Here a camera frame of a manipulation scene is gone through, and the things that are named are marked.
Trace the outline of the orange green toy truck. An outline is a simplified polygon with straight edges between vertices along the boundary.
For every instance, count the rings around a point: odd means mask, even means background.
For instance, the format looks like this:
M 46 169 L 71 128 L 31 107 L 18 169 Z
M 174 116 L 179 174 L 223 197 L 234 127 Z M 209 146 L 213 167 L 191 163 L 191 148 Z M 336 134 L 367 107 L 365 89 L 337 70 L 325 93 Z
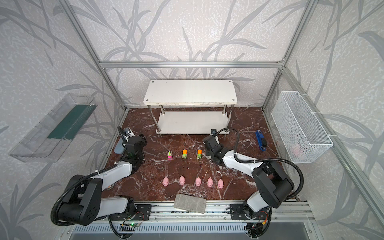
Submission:
M 182 159 L 187 159 L 187 154 L 188 154 L 188 151 L 184 149 L 182 152 Z

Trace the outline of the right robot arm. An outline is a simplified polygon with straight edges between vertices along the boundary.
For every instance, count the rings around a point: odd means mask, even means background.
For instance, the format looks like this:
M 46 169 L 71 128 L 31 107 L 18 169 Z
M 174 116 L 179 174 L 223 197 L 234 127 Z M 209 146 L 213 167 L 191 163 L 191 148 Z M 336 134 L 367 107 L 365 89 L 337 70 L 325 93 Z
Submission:
M 254 179 L 257 191 L 243 202 L 245 215 L 253 219 L 264 209 L 279 208 L 287 200 L 297 196 L 304 187 L 301 169 L 291 161 L 280 158 L 255 159 L 225 148 L 215 136 L 203 139 L 210 160 L 226 168 L 235 169 Z M 299 185 L 287 175 L 280 163 L 292 166 L 299 175 Z

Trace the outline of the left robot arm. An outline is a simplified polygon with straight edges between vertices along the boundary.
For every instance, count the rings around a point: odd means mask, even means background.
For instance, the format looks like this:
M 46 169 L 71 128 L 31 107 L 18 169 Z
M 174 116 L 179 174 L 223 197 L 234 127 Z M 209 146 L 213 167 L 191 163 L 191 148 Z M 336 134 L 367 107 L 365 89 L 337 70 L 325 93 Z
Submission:
M 63 194 L 54 203 L 51 221 L 57 226 L 87 226 L 93 221 L 114 214 L 135 215 L 137 208 L 132 197 L 104 198 L 102 192 L 119 180 L 135 173 L 144 162 L 144 135 L 124 137 L 123 158 L 113 166 L 87 176 L 75 175 Z

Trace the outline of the pink green toy truck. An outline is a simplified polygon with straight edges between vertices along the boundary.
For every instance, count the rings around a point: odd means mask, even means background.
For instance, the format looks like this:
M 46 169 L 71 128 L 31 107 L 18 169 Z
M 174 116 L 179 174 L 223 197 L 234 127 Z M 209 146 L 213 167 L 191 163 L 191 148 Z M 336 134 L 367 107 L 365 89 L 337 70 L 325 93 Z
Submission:
M 168 151 L 168 152 L 167 152 L 167 160 L 168 160 L 168 161 L 172 161 L 172 160 L 173 160 L 173 155 L 172 155 L 172 152 L 171 152 L 171 151 Z

